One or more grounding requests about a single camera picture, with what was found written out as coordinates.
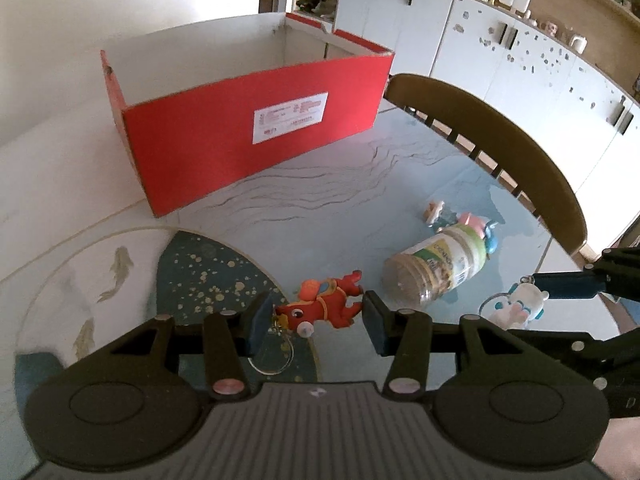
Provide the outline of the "red dragon keychain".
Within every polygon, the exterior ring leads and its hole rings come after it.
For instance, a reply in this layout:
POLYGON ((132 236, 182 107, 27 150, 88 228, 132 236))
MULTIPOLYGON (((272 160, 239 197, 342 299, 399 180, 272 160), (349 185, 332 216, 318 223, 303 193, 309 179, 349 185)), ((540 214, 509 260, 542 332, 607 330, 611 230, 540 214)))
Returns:
POLYGON ((271 330, 286 344, 286 361, 276 370, 264 370, 248 358, 252 369, 265 377, 284 373, 293 363, 295 347, 293 337, 309 339, 314 334, 315 322, 329 323, 336 330, 349 328, 362 309, 362 301, 349 302, 361 297, 362 272, 353 270, 341 278, 326 278, 323 281, 306 280, 299 286, 297 298, 288 304, 274 307, 271 330))

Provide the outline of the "white bunny keychain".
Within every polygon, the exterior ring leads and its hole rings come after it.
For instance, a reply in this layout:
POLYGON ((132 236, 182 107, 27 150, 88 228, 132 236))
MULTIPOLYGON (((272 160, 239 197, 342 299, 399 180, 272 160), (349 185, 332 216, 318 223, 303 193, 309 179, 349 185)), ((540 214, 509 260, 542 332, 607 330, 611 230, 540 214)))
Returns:
POLYGON ((477 314, 503 330, 525 330, 544 315, 549 293, 534 284, 530 276, 521 278, 507 292, 498 292, 483 301, 477 314))

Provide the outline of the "green lid snack jar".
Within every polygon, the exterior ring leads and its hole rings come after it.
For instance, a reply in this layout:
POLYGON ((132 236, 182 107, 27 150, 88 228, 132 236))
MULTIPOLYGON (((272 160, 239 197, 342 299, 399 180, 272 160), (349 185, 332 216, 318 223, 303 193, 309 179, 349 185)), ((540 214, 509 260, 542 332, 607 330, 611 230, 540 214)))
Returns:
POLYGON ((484 238, 470 226, 457 223, 387 258, 382 285, 394 306, 425 309, 469 281, 486 261, 484 238))

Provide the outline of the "pink blue whale toy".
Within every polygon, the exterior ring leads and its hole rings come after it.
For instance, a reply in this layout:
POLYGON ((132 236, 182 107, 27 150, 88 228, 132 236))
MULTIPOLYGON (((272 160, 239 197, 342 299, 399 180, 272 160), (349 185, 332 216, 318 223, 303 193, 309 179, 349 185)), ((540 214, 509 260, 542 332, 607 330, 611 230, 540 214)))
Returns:
POLYGON ((458 215, 458 222, 469 226, 484 242, 486 255, 491 256, 498 248, 498 237, 495 228, 498 224, 495 220, 464 212, 458 215))

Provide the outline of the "white shoe cabinet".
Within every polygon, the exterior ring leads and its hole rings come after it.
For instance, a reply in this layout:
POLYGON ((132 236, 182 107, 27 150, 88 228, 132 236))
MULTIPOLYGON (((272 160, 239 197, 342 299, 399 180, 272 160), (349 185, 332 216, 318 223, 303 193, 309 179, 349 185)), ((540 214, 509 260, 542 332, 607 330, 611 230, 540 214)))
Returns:
POLYGON ((639 218, 639 103, 572 47, 480 0, 331 0, 334 25, 523 129, 570 182, 594 252, 639 218))

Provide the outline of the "brown wooden chair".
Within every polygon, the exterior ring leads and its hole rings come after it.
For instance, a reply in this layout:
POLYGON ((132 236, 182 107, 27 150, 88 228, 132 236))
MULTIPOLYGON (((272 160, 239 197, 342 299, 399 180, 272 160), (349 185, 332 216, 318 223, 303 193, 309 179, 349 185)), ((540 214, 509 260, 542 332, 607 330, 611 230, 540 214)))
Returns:
POLYGON ((384 98, 404 110, 450 129, 449 142, 465 138, 474 145, 471 156, 485 154, 525 194, 548 231, 562 248, 575 255, 587 240, 582 208, 562 171, 518 125, 481 99, 445 81, 416 74, 390 77, 384 98))

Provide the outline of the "red cardboard box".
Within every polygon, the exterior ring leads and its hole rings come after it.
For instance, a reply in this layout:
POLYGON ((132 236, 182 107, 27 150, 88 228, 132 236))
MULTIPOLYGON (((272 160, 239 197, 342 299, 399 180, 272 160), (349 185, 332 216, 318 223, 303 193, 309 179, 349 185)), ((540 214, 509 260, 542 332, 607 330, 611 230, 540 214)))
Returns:
POLYGON ((394 55, 293 13, 221 18, 100 53, 152 213, 369 129, 394 55))

